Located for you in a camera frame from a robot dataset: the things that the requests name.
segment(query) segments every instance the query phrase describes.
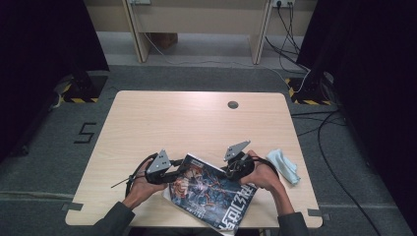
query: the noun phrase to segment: black curtain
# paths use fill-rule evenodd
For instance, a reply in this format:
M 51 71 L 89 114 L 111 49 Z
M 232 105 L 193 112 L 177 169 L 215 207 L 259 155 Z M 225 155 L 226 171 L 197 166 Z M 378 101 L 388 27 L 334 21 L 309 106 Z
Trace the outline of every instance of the black curtain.
M 346 11 L 341 6 L 318 1 L 298 62 L 322 63 L 333 74 L 359 145 L 417 235 L 417 1 L 358 1 L 351 28 L 328 38 Z M 340 40 L 335 36 L 342 41 L 323 56 L 327 39 Z
M 109 69 L 83 0 L 0 1 L 0 42 L 1 160 L 63 77 Z

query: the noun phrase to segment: person's arm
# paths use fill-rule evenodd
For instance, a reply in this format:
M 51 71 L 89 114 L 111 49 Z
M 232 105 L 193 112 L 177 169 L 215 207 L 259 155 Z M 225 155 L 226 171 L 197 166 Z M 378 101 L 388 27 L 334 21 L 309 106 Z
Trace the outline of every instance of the person's arm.
M 260 158 L 249 150 L 252 158 Z M 295 212 L 284 186 L 278 176 L 269 166 L 255 162 L 254 171 L 248 176 L 240 179 L 241 184 L 253 183 L 257 187 L 264 188 L 272 194 L 278 213 L 279 231 L 282 236 L 304 236 L 309 235 L 306 222 L 301 212 Z
M 166 184 L 154 185 L 148 183 L 143 170 L 148 166 L 149 162 L 144 163 L 143 167 L 138 171 L 137 178 L 132 185 L 131 191 L 126 199 L 118 202 L 104 218 L 99 220 L 91 230 L 90 235 L 100 236 L 119 236 L 122 235 L 129 223 L 135 217 L 132 210 L 146 201 L 152 194 L 166 188 Z

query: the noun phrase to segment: gray carpet floor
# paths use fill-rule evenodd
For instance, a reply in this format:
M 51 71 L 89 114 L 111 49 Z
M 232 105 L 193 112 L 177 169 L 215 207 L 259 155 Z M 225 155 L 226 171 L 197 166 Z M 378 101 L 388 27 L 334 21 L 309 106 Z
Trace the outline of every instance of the gray carpet floor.
M 83 235 L 87 226 L 65 223 L 70 203 L 89 161 L 106 115 L 119 90 L 204 90 L 281 92 L 291 114 L 332 111 L 337 107 L 293 104 L 285 83 L 267 69 L 111 66 L 97 103 L 62 103 L 43 120 L 29 143 L 27 156 L 0 165 L 0 235 Z M 330 174 L 321 155 L 317 128 L 327 115 L 294 116 L 324 225 L 312 235 L 376 235 L 364 214 Z M 328 163 L 344 188 L 366 211 L 383 235 L 412 235 L 384 183 L 368 167 L 340 113 L 323 126 L 321 142 Z M 88 137 L 89 144 L 74 144 Z

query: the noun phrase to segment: black sleeve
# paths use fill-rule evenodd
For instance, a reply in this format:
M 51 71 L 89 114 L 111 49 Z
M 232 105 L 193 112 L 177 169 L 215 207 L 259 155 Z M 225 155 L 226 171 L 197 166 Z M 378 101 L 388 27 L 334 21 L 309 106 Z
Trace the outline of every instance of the black sleeve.
M 122 235 L 134 217 L 135 214 L 129 208 L 118 202 L 104 218 L 92 227 L 90 235 Z
M 301 212 L 295 212 L 278 217 L 279 235 L 305 236 L 309 235 L 306 222 Z

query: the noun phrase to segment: magazine cover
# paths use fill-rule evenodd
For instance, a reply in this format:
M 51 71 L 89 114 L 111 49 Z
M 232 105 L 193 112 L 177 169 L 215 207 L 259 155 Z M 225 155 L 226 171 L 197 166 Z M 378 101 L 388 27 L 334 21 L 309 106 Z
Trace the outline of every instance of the magazine cover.
M 255 195 L 253 185 L 228 180 L 224 171 L 187 154 L 186 171 L 164 191 L 164 197 L 223 235 L 234 235 Z

